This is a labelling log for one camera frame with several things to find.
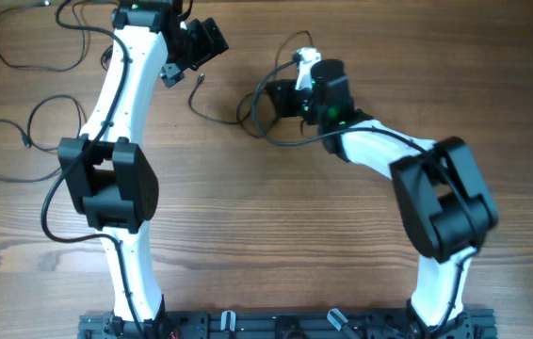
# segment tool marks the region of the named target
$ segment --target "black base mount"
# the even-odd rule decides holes
[[[210,315],[206,312],[168,312],[160,331],[147,333],[148,339],[409,339],[426,338],[412,330],[405,309],[373,309],[344,313],[347,323],[338,330],[327,313],[235,314],[231,311]],[[83,315],[78,339],[140,338],[135,325],[126,322],[122,335],[113,329],[112,313]],[[495,339],[497,329],[493,310],[469,310],[457,317],[453,330],[443,339]]]

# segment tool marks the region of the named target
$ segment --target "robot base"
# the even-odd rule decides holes
[[[163,325],[149,326],[148,339],[408,339],[428,338],[410,325],[405,309],[373,309],[344,313],[339,331],[327,313],[264,313],[210,315],[205,312],[168,312]],[[493,310],[468,310],[452,321],[443,339],[495,339]],[[119,322],[112,313],[80,316],[78,339],[140,338],[135,324]]]

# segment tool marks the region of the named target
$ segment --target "wood grain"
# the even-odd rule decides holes
[[[53,22],[55,8],[7,18],[0,45],[13,62],[64,66],[80,36]],[[109,7],[85,9],[109,27]],[[417,137],[457,135],[472,147],[501,223],[468,277],[464,301],[496,310],[501,338],[533,338],[533,2],[218,2],[213,16],[231,50],[202,67],[197,108],[231,118],[273,66],[278,45],[309,29],[325,57],[345,61],[357,103]],[[0,118],[25,124],[43,98],[67,93],[90,112],[110,41],[92,36],[87,60],[62,73],[17,72],[0,63]],[[291,56],[304,41],[283,53]],[[415,284],[416,252],[390,183],[341,162],[320,145],[281,149],[236,127],[191,114],[196,73],[173,89],[157,83],[146,154],[160,181],[151,229],[153,264],[169,310],[398,307]],[[301,137],[285,121],[274,137]],[[56,144],[76,128],[72,104],[51,103],[34,138]],[[34,177],[57,166],[0,126],[0,173]],[[72,338],[77,316],[109,310],[101,246],[50,242],[39,213],[51,183],[0,183],[0,337]],[[89,232],[65,189],[51,227]]]

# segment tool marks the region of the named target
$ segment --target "wooden tabletop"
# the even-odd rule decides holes
[[[6,18],[0,47],[9,60],[66,66],[77,58],[80,34],[57,27],[55,9]],[[110,11],[89,6],[85,15],[110,27]],[[533,1],[196,4],[193,18],[209,16],[231,50],[202,66],[195,105],[205,114],[231,119],[239,99],[273,68],[279,44],[308,29],[324,57],[344,60],[357,107],[416,137],[466,140],[501,221],[473,263],[463,300],[494,308],[501,338],[533,338]],[[64,17],[73,22],[70,12]],[[87,59],[67,73],[0,62],[0,118],[25,125],[36,103],[59,93],[89,113],[109,43],[92,35]],[[151,243],[167,309],[403,306],[415,287],[417,252],[392,185],[319,144],[278,148],[198,118],[186,107],[197,75],[186,72],[172,89],[156,84],[145,134],[160,182]],[[33,123],[43,145],[75,130],[67,101],[48,104]],[[273,136],[302,138],[299,121],[280,123]],[[0,125],[1,174],[31,178],[57,167],[54,155],[20,140]],[[79,315],[113,306],[101,245],[60,245],[42,234],[50,184],[0,183],[0,338],[73,338]],[[91,231],[65,187],[49,220],[63,236]]]

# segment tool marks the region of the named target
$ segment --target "wooden table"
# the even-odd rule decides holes
[[[85,14],[109,27],[110,10],[90,6]],[[80,35],[57,27],[54,11],[3,22],[0,45],[11,61],[65,66],[77,58]],[[272,69],[278,45],[308,29],[324,57],[344,60],[358,107],[416,137],[464,138],[501,222],[473,263],[463,299],[496,310],[501,338],[533,338],[533,2],[196,4],[192,17],[208,16],[231,50],[202,67],[195,105],[206,114],[230,119]],[[306,43],[300,39],[286,59]],[[59,93],[89,113],[109,43],[93,35],[86,61],[67,73],[0,63],[0,118],[25,124],[37,102]],[[417,253],[390,183],[319,144],[277,148],[198,118],[186,107],[197,74],[186,76],[173,89],[156,84],[145,138],[160,181],[151,242],[168,310],[403,306]],[[273,136],[298,139],[298,126],[285,121]],[[75,128],[72,104],[54,102],[39,112],[33,137],[56,144]],[[53,155],[24,149],[14,129],[0,126],[0,173],[34,177],[56,166]],[[0,183],[0,338],[73,338],[79,315],[113,305],[100,244],[60,245],[42,234],[50,184]],[[90,231],[63,187],[50,225],[64,236]]]

